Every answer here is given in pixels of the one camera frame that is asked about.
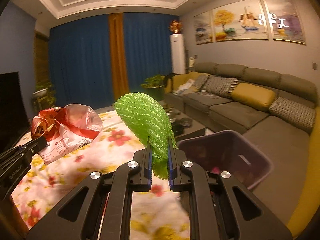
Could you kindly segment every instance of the white tower air conditioner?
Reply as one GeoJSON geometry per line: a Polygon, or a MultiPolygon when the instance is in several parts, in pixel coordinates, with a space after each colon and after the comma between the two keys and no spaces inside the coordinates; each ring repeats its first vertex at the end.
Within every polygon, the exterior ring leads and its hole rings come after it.
{"type": "Polygon", "coordinates": [[[177,74],[186,73],[186,56],[182,34],[170,35],[172,72],[177,74]]]}

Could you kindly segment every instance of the checkered throw pillow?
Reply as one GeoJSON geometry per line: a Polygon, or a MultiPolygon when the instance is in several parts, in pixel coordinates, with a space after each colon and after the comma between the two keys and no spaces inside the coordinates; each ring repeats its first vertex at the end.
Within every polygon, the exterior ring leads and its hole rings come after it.
{"type": "Polygon", "coordinates": [[[231,93],[238,85],[237,78],[223,78],[212,76],[204,84],[203,89],[211,94],[215,94],[225,98],[231,98],[231,93]]]}
{"type": "Polygon", "coordinates": [[[307,133],[311,133],[315,124],[315,109],[286,98],[277,97],[269,107],[269,112],[307,133]]]}
{"type": "Polygon", "coordinates": [[[204,83],[210,78],[210,76],[211,75],[201,74],[196,78],[195,82],[192,85],[193,87],[195,87],[197,89],[196,92],[199,92],[201,90],[204,83]]]}

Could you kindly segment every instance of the framed canvas art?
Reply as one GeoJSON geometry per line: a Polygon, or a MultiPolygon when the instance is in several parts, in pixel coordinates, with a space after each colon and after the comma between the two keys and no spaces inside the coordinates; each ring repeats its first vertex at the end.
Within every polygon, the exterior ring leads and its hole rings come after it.
{"type": "Polygon", "coordinates": [[[260,0],[242,0],[212,10],[216,41],[268,40],[260,0]]]}
{"type": "Polygon", "coordinates": [[[194,16],[193,22],[196,35],[196,45],[213,42],[211,12],[208,11],[194,16]]]}
{"type": "Polygon", "coordinates": [[[272,38],[306,44],[306,39],[293,0],[264,0],[272,38]]]}

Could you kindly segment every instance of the blue curtain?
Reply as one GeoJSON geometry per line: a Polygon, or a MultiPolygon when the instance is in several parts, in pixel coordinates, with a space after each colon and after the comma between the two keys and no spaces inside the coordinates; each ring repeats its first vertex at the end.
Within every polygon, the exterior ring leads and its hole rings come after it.
{"type": "Polygon", "coordinates": [[[108,16],[52,28],[49,66],[57,106],[78,103],[97,109],[113,104],[108,16]]]}
{"type": "Polygon", "coordinates": [[[158,13],[124,13],[124,48],[130,92],[156,74],[172,72],[169,25],[178,16],[158,13]]]}

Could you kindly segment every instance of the sailboat painting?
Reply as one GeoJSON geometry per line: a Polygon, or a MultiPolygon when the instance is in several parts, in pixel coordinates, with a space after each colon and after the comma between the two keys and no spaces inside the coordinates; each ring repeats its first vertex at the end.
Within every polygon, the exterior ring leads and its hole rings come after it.
{"type": "Polygon", "coordinates": [[[260,0],[242,0],[212,10],[216,41],[267,40],[260,0]]]}

